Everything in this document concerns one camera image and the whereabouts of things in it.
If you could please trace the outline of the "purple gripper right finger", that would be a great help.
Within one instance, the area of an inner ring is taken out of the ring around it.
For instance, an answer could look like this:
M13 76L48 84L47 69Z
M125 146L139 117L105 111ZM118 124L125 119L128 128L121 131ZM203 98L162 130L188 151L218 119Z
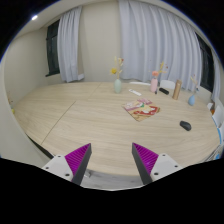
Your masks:
M132 155L144 185L182 169L168 154L156 154L137 143L132 144Z

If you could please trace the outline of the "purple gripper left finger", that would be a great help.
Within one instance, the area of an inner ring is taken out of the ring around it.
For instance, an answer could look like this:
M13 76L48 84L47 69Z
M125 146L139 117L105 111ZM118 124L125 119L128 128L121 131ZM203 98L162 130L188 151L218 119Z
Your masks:
M42 169L76 185L80 185L91 154L91 144L86 144L65 156L54 156Z

